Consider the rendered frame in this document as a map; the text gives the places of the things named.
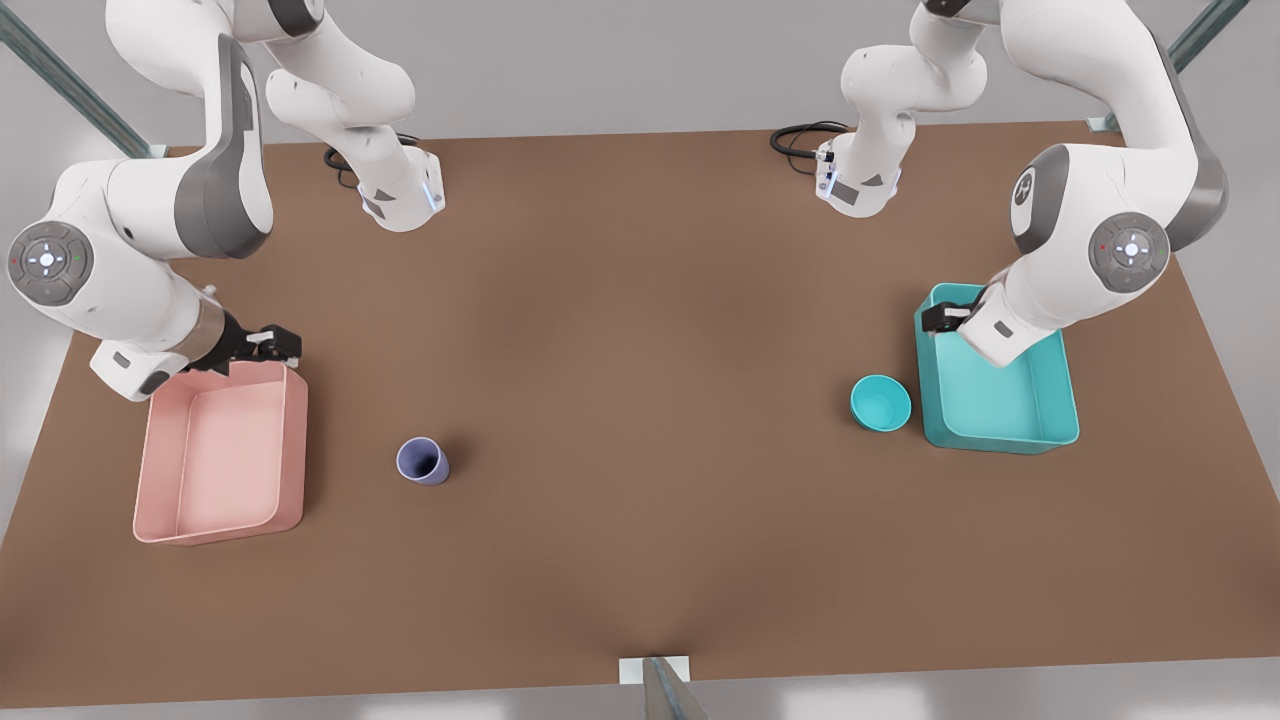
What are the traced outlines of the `teal bowl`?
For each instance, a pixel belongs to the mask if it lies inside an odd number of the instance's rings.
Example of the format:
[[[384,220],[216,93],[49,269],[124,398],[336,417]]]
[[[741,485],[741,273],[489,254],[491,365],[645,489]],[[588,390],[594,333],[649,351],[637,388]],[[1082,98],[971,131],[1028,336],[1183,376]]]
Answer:
[[[864,429],[887,433],[905,427],[913,414],[908,389],[888,375],[864,375],[850,391],[850,413]]]

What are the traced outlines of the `pink plastic box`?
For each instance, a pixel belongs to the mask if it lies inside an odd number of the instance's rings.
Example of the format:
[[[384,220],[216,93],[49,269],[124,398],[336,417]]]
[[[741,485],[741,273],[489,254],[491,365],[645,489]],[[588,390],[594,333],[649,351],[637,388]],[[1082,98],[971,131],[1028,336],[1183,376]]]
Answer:
[[[187,372],[151,397],[132,532],[193,546],[289,530],[305,512],[308,386],[283,363]]]

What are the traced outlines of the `teal plastic box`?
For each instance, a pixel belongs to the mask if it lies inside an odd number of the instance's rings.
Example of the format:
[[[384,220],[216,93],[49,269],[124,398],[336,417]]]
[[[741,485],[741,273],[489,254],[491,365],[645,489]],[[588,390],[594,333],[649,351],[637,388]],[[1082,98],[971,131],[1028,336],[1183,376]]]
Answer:
[[[936,447],[1037,455],[1076,442],[1080,425],[1062,332],[996,368],[959,334],[915,331],[920,415]]]

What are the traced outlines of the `silver frame post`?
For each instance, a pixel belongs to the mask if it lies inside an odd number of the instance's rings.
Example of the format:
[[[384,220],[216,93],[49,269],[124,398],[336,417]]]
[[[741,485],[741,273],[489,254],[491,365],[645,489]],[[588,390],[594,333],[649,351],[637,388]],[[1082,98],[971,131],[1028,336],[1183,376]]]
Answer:
[[[147,143],[4,0],[0,0],[0,42],[127,158],[168,155],[166,145]]]
[[[621,659],[618,674],[621,685],[643,688],[644,720],[710,720],[689,687],[689,656]]]
[[[1175,72],[1184,72],[1253,0],[1203,0],[1176,37],[1164,46]]]

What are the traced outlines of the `purple cup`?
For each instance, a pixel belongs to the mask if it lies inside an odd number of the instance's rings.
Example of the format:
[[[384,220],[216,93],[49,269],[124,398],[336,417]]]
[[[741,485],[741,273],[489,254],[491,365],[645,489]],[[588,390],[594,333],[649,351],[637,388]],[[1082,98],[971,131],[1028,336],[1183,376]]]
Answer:
[[[421,486],[439,486],[451,474],[451,465],[442,447],[428,437],[403,442],[396,455],[396,469],[404,479]]]

